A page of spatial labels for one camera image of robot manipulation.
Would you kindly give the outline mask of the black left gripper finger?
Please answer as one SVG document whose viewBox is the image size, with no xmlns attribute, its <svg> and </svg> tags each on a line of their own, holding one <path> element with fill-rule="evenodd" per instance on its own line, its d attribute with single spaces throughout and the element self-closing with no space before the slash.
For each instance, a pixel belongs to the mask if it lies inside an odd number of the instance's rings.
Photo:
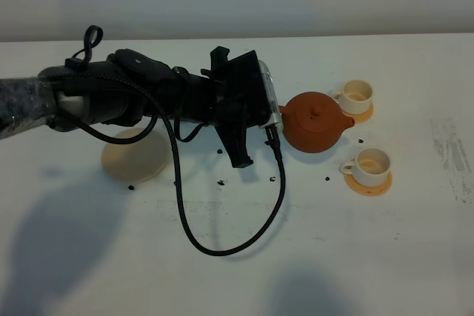
<svg viewBox="0 0 474 316">
<path fill-rule="evenodd" d="M 247 153 L 247 128 L 243 124 L 229 124 L 215 127 L 224 145 L 233 168 L 245 168 L 253 164 Z"/>
</svg>

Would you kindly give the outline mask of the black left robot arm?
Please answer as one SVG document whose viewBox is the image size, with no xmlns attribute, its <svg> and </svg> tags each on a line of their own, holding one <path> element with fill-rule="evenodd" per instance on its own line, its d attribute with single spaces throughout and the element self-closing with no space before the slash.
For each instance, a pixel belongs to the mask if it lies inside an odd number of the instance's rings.
<svg viewBox="0 0 474 316">
<path fill-rule="evenodd" d="M 83 58 L 68 58 L 36 77 L 1 81 L 1 136 L 46 125 L 113 143 L 94 125 L 132 127 L 147 116 L 164 123 L 172 152 L 183 141 L 181 123 L 192 122 L 197 129 L 214 127 L 233 167 L 247 167 L 246 131 L 265 124 L 270 109 L 256 53 L 234 59 L 228 53 L 215 48 L 210 69 L 194 75 L 129 49 L 94 62 L 85 47 Z"/>
</svg>

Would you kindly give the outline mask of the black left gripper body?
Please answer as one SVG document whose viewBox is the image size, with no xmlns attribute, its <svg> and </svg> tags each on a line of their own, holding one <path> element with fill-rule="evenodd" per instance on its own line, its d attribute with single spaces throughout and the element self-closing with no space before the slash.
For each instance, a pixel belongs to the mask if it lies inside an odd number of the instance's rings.
<svg viewBox="0 0 474 316">
<path fill-rule="evenodd" d="M 247 56 L 229 59 L 230 50 L 218 46 L 210 53 L 211 68 L 191 74 L 183 67 L 173 73 L 182 84 L 174 114 L 176 120 L 214 127 L 247 124 Z"/>
</svg>

